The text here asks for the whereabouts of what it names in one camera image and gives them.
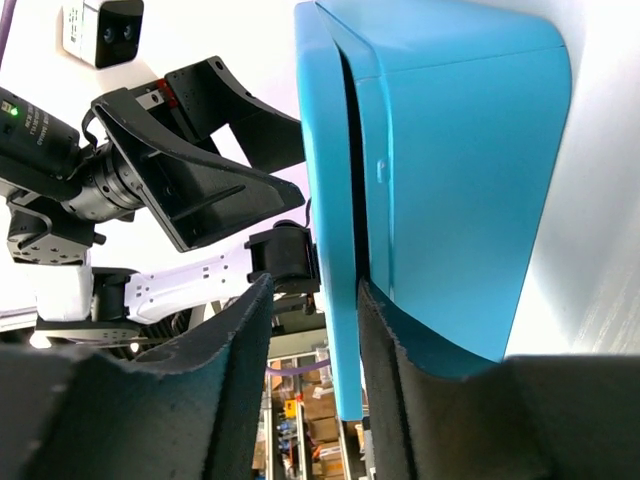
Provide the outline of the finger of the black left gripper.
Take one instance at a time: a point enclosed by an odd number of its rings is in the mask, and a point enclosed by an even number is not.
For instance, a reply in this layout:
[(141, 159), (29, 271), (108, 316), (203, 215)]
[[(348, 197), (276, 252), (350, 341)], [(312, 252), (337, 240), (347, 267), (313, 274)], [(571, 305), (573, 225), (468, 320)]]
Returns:
[(209, 246), (304, 204), (298, 186), (222, 157), (197, 141), (179, 108), (145, 109), (120, 88), (91, 103), (111, 146), (105, 195), (146, 207), (174, 247)]
[(305, 161), (301, 123), (251, 94), (220, 57), (171, 71), (164, 80), (197, 139), (227, 126), (249, 165), (265, 173)]

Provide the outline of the teal box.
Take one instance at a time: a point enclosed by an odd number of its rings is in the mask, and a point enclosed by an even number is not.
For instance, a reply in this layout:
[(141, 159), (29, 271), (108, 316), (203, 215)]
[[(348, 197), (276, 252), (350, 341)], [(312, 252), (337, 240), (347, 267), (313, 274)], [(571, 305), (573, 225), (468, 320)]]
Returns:
[(372, 282), (503, 358), (569, 110), (560, 33), (469, 1), (323, 1), (358, 103)]

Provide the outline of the teal lid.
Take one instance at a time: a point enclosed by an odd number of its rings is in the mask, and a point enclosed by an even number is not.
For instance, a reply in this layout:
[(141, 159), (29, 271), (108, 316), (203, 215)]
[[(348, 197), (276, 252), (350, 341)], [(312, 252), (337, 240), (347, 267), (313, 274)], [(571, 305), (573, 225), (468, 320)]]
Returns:
[(317, 1), (294, 9), (299, 109), (338, 415), (363, 416), (346, 89)]

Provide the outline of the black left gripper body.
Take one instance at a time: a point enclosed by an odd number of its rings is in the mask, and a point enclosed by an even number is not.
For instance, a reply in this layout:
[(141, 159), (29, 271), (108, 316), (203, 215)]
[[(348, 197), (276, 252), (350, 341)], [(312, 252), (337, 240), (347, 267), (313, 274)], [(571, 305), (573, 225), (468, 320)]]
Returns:
[(89, 145), (81, 150), (81, 164), (72, 176), (81, 191), (63, 204), (64, 209), (93, 223), (133, 221), (146, 201), (139, 171), (129, 161), (141, 165), (160, 152), (93, 108), (83, 117), (81, 127)]

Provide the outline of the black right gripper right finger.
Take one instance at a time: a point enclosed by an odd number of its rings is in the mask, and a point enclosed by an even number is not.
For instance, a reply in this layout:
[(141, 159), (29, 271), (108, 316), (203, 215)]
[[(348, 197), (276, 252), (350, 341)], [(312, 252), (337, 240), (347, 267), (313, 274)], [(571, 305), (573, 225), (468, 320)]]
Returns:
[(492, 362), (358, 289), (361, 357), (381, 479), (635, 479), (639, 360)]

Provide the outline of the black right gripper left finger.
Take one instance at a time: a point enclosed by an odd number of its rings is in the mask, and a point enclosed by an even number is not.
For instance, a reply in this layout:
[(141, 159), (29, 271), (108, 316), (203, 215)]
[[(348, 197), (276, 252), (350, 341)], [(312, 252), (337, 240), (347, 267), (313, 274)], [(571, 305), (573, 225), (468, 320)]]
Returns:
[(5, 479), (247, 479), (271, 336), (261, 276), (196, 328), (123, 361), (1, 349)]

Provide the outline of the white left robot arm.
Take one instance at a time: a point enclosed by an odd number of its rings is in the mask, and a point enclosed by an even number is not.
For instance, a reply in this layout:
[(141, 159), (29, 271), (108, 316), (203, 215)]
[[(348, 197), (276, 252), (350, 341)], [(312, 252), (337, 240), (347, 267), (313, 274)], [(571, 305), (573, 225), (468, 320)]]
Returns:
[(100, 95), (79, 128), (3, 91), (6, 245), (33, 284), (30, 326), (156, 345), (262, 275), (277, 312), (313, 313), (310, 201), (289, 178), (303, 160), (300, 122), (217, 57)]

